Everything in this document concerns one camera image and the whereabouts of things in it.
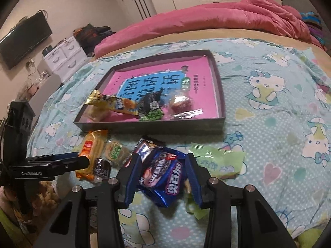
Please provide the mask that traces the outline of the small dark brown candy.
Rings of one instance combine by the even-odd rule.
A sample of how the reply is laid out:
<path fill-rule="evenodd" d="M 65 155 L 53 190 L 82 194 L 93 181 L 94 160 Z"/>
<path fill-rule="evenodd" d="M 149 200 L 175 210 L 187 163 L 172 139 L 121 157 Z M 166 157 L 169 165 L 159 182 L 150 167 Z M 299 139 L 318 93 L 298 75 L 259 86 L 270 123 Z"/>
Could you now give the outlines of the small dark brown candy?
<path fill-rule="evenodd" d="M 109 179 L 111 164 L 109 161 L 102 158 L 95 159 L 94 169 L 93 169 L 93 183 L 100 183 L 103 180 Z"/>

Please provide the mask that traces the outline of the orange cake bar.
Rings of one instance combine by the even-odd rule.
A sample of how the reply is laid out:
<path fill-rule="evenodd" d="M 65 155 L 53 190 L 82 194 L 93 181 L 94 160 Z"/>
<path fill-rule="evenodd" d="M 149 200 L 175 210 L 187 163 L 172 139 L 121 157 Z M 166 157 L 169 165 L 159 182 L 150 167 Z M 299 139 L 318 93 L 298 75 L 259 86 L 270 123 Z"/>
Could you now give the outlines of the orange cake bar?
<path fill-rule="evenodd" d="M 95 130 L 88 132 L 88 134 L 84 137 L 80 155 L 89 159 L 89 165 L 87 168 L 75 171 L 78 179 L 85 179 L 90 182 L 94 181 L 95 176 L 93 171 L 95 160 L 100 158 L 102 155 L 107 136 L 107 130 Z"/>

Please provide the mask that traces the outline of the round biscuit green label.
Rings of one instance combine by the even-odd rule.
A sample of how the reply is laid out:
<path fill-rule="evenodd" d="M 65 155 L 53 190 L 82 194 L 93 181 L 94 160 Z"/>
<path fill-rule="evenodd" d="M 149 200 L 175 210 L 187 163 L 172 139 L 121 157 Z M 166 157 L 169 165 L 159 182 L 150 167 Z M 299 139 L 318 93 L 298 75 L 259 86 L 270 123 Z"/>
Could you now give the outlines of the round biscuit green label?
<path fill-rule="evenodd" d="M 116 168 L 122 167 L 130 154 L 131 151 L 117 140 L 109 140 L 104 148 L 104 157 Z"/>

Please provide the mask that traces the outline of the clear-wrapped crumbly pastry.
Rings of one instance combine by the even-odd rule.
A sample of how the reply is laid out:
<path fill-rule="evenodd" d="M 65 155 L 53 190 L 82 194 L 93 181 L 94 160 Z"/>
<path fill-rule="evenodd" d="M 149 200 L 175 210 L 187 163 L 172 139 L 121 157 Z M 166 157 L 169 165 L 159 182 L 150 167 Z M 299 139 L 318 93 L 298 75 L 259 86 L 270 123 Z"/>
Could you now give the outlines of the clear-wrapped crumbly pastry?
<path fill-rule="evenodd" d="M 101 122 L 110 115 L 110 110 L 97 106 L 88 106 L 85 115 L 93 122 Z"/>

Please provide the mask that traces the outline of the green yellow snack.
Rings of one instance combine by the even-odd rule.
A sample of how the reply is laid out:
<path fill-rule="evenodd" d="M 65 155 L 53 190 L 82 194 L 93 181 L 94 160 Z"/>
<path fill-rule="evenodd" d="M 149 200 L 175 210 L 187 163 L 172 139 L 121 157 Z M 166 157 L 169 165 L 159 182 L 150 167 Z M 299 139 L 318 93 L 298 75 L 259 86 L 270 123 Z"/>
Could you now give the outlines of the green yellow snack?
<path fill-rule="evenodd" d="M 221 148 L 192 142 L 188 149 L 198 162 L 199 166 L 205 167 L 211 176 L 219 179 L 234 179 L 237 175 L 244 175 L 247 166 L 244 162 L 245 152 L 239 144 L 226 144 Z M 204 218 L 209 211 L 200 209 L 194 202 L 191 185 L 185 181 L 185 208 L 186 212 L 194 215 L 197 220 Z"/>

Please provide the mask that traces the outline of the blue Oreo packet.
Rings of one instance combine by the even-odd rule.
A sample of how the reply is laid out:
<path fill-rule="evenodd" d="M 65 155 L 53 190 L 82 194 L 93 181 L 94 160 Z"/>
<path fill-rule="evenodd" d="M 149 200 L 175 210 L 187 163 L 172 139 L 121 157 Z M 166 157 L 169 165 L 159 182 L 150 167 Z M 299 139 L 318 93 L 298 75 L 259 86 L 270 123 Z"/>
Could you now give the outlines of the blue Oreo packet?
<path fill-rule="evenodd" d="M 185 158 L 186 154 L 176 149 L 156 148 L 143 163 L 137 189 L 158 207 L 170 207 L 187 179 Z"/>

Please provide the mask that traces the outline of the snickers chocolate bar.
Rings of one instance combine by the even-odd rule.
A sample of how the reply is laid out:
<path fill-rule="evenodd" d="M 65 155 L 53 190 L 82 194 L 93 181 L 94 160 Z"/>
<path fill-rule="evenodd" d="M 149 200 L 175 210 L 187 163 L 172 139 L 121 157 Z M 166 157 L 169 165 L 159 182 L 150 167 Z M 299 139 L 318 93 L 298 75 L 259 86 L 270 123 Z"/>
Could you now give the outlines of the snickers chocolate bar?
<path fill-rule="evenodd" d="M 133 150 L 125 158 L 124 167 L 127 167 L 130 164 L 132 157 L 135 154 L 138 154 L 141 158 L 141 162 L 144 163 L 145 160 L 151 155 L 154 149 L 165 146 L 166 143 L 164 141 L 157 140 L 147 135 L 142 136 L 135 145 L 135 147 L 133 148 Z"/>

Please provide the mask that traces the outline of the yellow snack packet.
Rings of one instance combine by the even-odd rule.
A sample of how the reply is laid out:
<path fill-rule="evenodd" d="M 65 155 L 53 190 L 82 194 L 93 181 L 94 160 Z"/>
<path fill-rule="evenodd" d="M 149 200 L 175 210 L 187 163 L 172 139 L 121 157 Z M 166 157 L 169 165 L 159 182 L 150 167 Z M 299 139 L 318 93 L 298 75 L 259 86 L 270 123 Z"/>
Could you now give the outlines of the yellow snack packet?
<path fill-rule="evenodd" d="M 136 101 L 114 95 L 105 95 L 99 90 L 94 90 L 87 97 L 85 103 L 115 113 L 138 116 Z"/>

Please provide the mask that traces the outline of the black green-pea snack packet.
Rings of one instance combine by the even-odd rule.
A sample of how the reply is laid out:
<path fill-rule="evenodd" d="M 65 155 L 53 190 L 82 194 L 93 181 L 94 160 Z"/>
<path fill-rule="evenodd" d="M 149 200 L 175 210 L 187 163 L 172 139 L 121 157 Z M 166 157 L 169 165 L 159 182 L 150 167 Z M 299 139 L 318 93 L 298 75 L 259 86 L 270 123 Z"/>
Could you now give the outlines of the black green-pea snack packet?
<path fill-rule="evenodd" d="M 158 121 L 164 116 L 160 105 L 163 89 L 146 93 L 137 104 L 140 121 Z"/>

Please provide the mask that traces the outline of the clear-wrapped red candy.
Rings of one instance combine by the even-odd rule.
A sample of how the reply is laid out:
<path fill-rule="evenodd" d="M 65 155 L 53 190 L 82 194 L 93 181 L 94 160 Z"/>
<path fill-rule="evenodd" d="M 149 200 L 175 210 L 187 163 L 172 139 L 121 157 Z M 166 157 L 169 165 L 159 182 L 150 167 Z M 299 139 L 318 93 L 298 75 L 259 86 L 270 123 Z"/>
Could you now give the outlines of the clear-wrapped red candy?
<path fill-rule="evenodd" d="M 171 119 L 192 119 L 204 113 L 202 108 L 194 106 L 193 99 L 187 91 L 174 91 L 168 103 L 168 114 Z"/>

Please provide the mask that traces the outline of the tan plush fabric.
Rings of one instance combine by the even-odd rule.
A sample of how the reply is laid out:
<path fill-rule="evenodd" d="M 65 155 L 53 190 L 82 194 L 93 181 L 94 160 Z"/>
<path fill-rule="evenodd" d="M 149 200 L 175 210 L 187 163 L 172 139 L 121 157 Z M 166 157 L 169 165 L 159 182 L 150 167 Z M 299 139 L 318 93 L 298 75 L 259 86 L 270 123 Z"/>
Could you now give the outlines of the tan plush fabric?
<path fill-rule="evenodd" d="M 15 192 L 8 187 L 1 186 L 1 210 L 14 223 L 22 222 L 24 225 L 36 226 L 41 229 L 54 213 L 59 202 L 59 196 L 54 191 L 51 181 L 40 182 L 38 192 L 32 196 L 30 203 L 32 214 L 21 214 L 14 203 L 18 200 Z"/>

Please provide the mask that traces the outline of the white drawer chest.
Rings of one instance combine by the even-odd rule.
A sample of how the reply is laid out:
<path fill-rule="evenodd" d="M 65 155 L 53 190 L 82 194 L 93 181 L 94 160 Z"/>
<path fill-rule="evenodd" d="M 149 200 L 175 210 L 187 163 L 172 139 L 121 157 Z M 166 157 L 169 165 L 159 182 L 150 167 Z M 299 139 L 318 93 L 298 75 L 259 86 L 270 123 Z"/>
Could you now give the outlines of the white drawer chest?
<path fill-rule="evenodd" d="M 56 74 L 61 79 L 61 83 L 65 83 L 89 60 L 75 37 L 71 36 L 42 57 L 37 70 L 39 73 Z"/>

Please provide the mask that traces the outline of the pink Chinese workbook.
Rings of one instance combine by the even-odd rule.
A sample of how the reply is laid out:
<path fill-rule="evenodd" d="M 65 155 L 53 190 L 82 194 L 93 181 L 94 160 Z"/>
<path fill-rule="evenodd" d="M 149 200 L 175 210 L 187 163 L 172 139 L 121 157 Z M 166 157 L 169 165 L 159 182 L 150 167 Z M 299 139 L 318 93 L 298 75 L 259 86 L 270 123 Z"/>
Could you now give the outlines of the pink Chinese workbook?
<path fill-rule="evenodd" d="M 148 92 L 163 89 L 161 107 L 163 120 L 168 114 L 171 94 L 187 91 L 196 108 L 204 113 L 194 119 L 223 119 L 223 89 L 216 61 L 209 51 L 184 51 L 141 58 L 114 66 L 97 84 L 96 90 L 139 101 Z"/>

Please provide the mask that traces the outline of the striped colourful cloth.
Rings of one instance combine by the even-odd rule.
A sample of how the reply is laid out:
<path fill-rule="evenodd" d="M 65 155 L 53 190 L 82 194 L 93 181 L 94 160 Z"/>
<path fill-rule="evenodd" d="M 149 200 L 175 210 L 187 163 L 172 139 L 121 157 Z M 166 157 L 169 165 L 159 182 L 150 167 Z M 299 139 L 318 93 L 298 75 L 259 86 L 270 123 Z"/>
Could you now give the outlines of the striped colourful cloth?
<path fill-rule="evenodd" d="M 308 26 L 310 34 L 318 40 L 322 47 L 325 47 L 323 27 L 320 17 L 313 11 L 301 12 L 303 22 Z"/>

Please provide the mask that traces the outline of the pink blanket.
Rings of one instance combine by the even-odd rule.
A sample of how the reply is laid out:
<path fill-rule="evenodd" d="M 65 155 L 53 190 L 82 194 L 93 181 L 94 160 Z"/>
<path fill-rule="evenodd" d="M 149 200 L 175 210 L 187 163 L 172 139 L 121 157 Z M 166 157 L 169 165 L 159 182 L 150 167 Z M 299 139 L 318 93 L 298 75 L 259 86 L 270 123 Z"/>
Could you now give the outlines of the pink blanket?
<path fill-rule="evenodd" d="M 159 13 L 103 39 L 94 48 L 94 53 L 96 58 L 100 58 L 112 51 L 164 35 L 220 28 L 259 30 L 321 46 L 295 8 L 274 0 L 242 0 Z"/>

